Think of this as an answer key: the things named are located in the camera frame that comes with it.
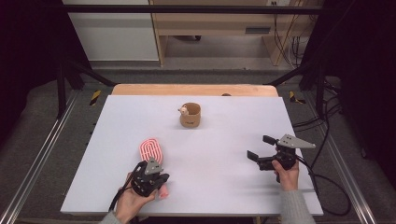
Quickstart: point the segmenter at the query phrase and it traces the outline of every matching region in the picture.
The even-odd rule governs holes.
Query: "pink fabric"
[[[140,144],[140,157],[142,161],[148,161],[153,157],[159,164],[163,164],[163,152],[161,151],[160,144],[157,139],[149,138]],[[169,195],[168,188],[165,184],[158,190],[160,199],[164,199]]]

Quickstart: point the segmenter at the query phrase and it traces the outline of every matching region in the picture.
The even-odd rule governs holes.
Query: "yellow and black tape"
[[[91,101],[90,101],[90,105],[95,105],[95,104],[96,104],[96,101],[97,101],[98,98],[99,98],[100,92],[101,92],[101,91],[95,91],[95,92],[93,93],[93,96],[92,96]]]
[[[296,99],[296,97],[294,96],[294,92],[293,91],[290,92],[290,101],[293,102],[293,103],[299,103],[299,104],[302,104],[302,105],[305,104],[305,100],[297,100]]]

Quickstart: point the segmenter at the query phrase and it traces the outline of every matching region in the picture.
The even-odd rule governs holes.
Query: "person's left hand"
[[[137,215],[143,205],[155,199],[156,192],[157,190],[154,190],[148,197],[143,197],[134,192],[134,190],[131,188],[131,183],[129,183],[127,189],[121,194],[119,200],[117,201],[115,213],[116,218],[121,223],[128,223]]]

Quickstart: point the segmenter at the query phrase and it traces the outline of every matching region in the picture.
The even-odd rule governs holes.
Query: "gray sleeve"
[[[281,191],[282,224],[311,224],[315,220],[309,214],[303,194],[299,190]]]
[[[99,224],[122,224],[114,215],[114,212],[109,212]]]

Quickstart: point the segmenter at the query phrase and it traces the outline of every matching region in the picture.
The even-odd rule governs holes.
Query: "person's right hand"
[[[272,164],[275,168],[276,175],[279,175],[280,185],[285,191],[298,189],[298,161],[289,170],[283,169],[282,165],[277,160],[273,160]]]

